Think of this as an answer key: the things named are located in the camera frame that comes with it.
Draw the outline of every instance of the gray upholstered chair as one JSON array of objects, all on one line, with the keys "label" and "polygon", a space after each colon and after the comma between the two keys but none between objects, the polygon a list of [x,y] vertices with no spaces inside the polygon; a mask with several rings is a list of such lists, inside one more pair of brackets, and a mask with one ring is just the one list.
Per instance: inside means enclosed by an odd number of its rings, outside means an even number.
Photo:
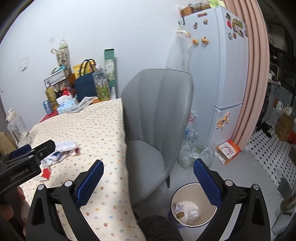
[{"label": "gray upholstered chair", "polygon": [[122,91],[126,164],[132,207],[152,194],[177,161],[193,95],[192,76],[145,69]]}]

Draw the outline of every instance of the green box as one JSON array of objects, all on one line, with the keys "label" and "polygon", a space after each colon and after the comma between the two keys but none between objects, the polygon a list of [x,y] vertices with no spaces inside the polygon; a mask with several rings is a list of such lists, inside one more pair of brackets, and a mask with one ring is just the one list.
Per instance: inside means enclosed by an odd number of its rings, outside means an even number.
[{"label": "green box", "polygon": [[104,50],[104,64],[105,64],[105,72],[107,78],[109,80],[109,87],[116,86],[116,78],[115,78],[115,55],[114,49],[105,49]]}]

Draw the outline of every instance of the navy blue tote bag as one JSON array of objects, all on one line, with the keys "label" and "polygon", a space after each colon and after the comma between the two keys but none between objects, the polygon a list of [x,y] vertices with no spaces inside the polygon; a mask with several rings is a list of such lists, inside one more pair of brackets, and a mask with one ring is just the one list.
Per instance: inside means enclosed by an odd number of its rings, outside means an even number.
[{"label": "navy blue tote bag", "polygon": [[[95,63],[95,61],[93,59],[86,59],[85,61],[83,61],[80,65],[80,70],[79,70],[80,77],[75,81],[77,100],[79,102],[82,101],[82,99],[86,96],[87,97],[97,96],[96,87],[94,86],[94,79],[92,77],[93,73],[85,74],[85,69],[86,69],[87,63],[89,63],[89,65],[91,66],[91,69],[93,71],[95,71],[95,69],[93,68],[93,66],[90,63],[90,60],[92,60]],[[81,68],[82,68],[82,64],[84,62],[86,62],[86,63],[85,63],[83,75],[81,76]]]}]

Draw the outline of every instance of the yellow bag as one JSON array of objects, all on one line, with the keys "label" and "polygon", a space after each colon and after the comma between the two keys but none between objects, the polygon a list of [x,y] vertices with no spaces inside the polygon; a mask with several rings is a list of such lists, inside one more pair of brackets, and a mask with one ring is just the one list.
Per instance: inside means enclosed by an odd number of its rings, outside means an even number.
[{"label": "yellow bag", "polygon": [[[85,62],[82,64],[82,67],[81,67],[81,73],[83,74],[89,74],[91,72],[93,72],[92,68],[91,68],[91,65],[93,66],[93,69],[96,69],[96,63],[92,60],[90,60],[91,64],[89,64],[89,62]],[[79,71],[80,71],[80,66],[81,64],[77,64],[73,67],[74,69],[74,74],[75,74],[75,78],[78,79],[80,77],[79,75]]]}]

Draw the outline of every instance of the wicker basket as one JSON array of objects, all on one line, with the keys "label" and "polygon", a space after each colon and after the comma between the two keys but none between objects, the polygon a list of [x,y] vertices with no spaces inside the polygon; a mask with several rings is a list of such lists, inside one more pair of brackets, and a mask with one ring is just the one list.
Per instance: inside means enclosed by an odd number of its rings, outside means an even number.
[{"label": "wicker basket", "polygon": [[53,73],[51,76],[49,76],[47,79],[44,80],[45,87],[51,87],[67,78],[70,77],[71,70],[70,69],[62,69],[60,71],[57,71]]},{"label": "wicker basket", "polygon": [[194,11],[194,8],[193,7],[185,7],[184,9],[182,9],[180,11],[180,15],[181,17],[185,17],[185,16],[188,16],[190,14],[193,14],[195,11]]},{"label": "wicker basket", "polygon": [[188,16],[188,15],[193,14],[195,12],[203,11],[203,10],[206,10],[209,8],[211,8],[211,6],[209,4],[197,3],[193,7],[188,6],[188,7],[185,7],[184,9],[180,10],[180,15],[181,15],[181,17],[185,17],[185,16]]}]

